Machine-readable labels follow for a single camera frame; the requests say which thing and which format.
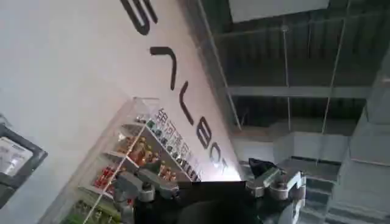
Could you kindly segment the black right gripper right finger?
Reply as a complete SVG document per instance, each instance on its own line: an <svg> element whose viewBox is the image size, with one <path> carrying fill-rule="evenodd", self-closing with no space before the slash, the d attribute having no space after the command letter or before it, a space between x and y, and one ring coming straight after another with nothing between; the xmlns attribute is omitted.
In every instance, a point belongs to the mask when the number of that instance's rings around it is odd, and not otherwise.
<svg viewBox="0 0 390 224"><path fill-rule="evenodd" d="M304 200L306 176L297 169L283 169L270 161L248 159L254 179L246 182L246 189L260 198L268 193L275 200Z"/></svg>

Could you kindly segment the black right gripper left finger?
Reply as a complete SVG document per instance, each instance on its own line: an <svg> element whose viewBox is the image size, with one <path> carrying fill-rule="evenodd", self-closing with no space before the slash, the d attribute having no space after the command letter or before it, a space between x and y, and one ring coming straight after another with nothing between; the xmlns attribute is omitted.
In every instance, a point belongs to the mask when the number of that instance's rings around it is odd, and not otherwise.
<svg viewBox="0 0 390 224"><path fill-rule="evenodd" d="M158 160L145 164L133 172L120 171L116 174L112 182L113 201L121 215L133 214L129 201L138 199L142 202L152 202L156 198L156 193L168 200L178 195L179 185L158 175L161 166L162 161Z"/></svg>

